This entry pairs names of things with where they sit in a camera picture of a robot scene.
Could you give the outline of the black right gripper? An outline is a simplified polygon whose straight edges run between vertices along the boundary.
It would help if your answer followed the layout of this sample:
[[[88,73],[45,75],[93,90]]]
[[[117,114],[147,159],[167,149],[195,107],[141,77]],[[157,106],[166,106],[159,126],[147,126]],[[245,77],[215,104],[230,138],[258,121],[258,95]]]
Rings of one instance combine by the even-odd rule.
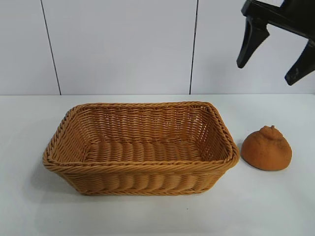
[[[315,70],[315,1],[285,0],[280,6],[259,0],[245,1],[242,14],[246,17],[243,43],[237,58],[237,66],[243,68],[260,44],[270,35],[267,25],[308,39],[298,60],[285,75],[292,86]]]

